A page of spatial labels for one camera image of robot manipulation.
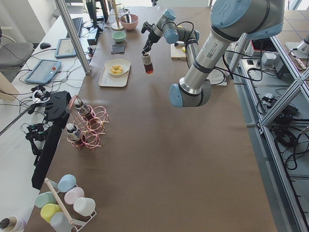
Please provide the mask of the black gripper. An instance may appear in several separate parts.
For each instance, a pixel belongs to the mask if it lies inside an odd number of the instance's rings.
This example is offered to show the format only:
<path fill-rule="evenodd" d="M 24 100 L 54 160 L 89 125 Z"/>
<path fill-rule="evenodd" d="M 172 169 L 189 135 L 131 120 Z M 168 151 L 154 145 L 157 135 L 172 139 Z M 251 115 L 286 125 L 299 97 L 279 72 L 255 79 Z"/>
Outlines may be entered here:
<path fill-rule="evenodd" d="M 146 44 L 142 50 L 142 54 L 150 54 L 150 50 L 152 48 L 152 45 L 158 42 L 158 36 L 152 31 L 148 35 L 148 39 L 146 41 Z"/>

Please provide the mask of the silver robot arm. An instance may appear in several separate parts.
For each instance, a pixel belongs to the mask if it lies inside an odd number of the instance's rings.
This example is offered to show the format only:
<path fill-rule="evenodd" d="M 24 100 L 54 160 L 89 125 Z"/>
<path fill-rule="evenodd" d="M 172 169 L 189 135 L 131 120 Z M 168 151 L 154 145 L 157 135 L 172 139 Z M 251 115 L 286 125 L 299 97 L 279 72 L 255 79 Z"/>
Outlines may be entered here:
<path fill-rule="evenodd" d="M 279 34 L 283 17 L 282 0 L 218 0 L 211 11 L 211 32 L 199 49 L 199 33 L 177 27 L 175 12 L 166 9 L 156 24 L 144 22 L 141 31 L 148 31 L 149 35 L 142 54 L 147 55 L 161 37 L 169 44 L 184 42 L 190 69 L 178 83 L 170 86 L 170 102 L 175 107 L 199 107 L 210 98 L 211 83 L 207 77 L 228 46 L 244 33 L 250 39 Z"/>

